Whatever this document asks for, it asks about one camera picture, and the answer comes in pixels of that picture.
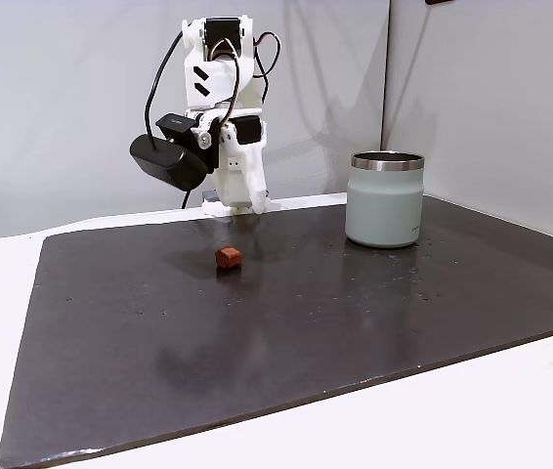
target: black table mat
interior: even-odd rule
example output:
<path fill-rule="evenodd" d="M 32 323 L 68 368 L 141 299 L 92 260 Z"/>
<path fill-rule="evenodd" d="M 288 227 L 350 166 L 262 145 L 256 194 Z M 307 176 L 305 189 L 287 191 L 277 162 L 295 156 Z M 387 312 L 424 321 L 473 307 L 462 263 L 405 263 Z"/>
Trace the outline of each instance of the black table mat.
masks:
<path fill-rule="evenodd" d="M 426 198 L 418 245 L 344 206 L 45 240 L 0 468 L 48 467 L 553 334 L 553 237 Z M 241 270 L 218 271 L 232 244 Z"/>

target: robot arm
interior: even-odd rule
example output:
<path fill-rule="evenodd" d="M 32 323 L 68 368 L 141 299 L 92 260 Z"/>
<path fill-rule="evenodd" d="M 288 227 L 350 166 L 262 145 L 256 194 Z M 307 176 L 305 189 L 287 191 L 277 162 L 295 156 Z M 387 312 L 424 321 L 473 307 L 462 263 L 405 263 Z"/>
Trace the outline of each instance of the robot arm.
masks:
<path fill-rule="evenodd" d="M 166 141 L 149 146 L 143 135 L 131 154 L 145 172 L 183 191 L 211 174 L 225 206 L 263 213 L 267 126 L 262 100 L 249 85 L 265 74 L 253 75 L 258 43 L 252 26 L 246 16 L 184 21 L 183 41 L 191 49 L 185 60 L 188 109 L 156 122 Z"/>

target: mug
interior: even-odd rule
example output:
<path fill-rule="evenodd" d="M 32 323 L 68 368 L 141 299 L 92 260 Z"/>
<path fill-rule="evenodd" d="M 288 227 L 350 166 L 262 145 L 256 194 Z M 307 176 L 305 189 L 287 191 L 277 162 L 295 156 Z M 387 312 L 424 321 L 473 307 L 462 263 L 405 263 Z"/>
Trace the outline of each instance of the mug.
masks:
<path fill-rule="evenodd" d="M 351 159 L 346 236 L 372 247 L 403 247 L 420 235 L 424 157 L 366 151 Z"/>

